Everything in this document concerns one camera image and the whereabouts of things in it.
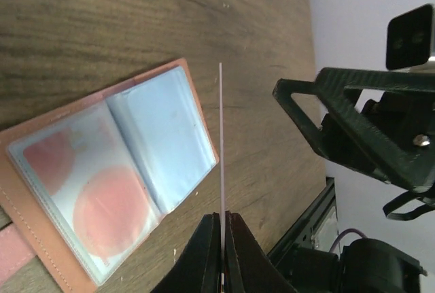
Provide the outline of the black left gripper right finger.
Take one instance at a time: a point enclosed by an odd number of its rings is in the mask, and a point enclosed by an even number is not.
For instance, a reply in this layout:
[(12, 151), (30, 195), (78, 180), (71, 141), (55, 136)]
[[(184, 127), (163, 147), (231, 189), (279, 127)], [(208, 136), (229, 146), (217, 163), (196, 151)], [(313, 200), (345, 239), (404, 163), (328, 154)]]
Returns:
[(272, 265), (239, 213), (226, 212), (226, 292), (295, 292)]

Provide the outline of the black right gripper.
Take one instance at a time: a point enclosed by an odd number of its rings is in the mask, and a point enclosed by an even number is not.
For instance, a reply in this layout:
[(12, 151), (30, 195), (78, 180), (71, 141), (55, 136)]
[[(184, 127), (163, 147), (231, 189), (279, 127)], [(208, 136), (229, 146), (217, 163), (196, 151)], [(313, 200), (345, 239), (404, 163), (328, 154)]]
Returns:
[[(315, 123), (293, 94), (317, 97)], [(273, 96), (322, 158), (416, 193), (434, 184), (434, 75), (323, 68), (315, 83), (280, 79)]]

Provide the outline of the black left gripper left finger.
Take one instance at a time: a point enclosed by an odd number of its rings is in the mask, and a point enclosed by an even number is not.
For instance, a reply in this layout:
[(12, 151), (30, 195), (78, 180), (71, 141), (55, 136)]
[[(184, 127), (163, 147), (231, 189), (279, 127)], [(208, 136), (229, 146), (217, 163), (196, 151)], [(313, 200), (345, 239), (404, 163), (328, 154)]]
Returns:
[(220, 216), (203, 216), (177, 262), (153, 292), (219, 292)]

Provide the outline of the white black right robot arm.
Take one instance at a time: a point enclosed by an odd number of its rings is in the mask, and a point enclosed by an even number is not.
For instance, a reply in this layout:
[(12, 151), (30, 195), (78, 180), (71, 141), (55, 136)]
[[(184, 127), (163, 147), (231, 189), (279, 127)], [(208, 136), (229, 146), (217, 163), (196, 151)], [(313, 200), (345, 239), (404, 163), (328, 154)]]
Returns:
[[(383, 207), (389, 220), (434, 210), (434, 76), (322, 69), (312, 82), (279, 80), (273, 96), (322, 158), (393, 184), (402, 193)], [(332, 200), (333, 180), (270, 251), (272, 265), (297, 292), (419, 292), (419, 261), (376, 239), (341, 253), (315, 249), (313, 235)]]

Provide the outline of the black enclosure frame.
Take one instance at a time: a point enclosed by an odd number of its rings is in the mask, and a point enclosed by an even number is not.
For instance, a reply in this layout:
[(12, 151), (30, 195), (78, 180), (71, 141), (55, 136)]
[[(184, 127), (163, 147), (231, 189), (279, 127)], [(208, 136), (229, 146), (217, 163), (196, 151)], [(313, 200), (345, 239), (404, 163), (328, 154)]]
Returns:
[(285, 268), (299, 247), (326, 252), (338, 237), (335, 180), (326, 178), (326, 187), (268, 253), (275, 268)]

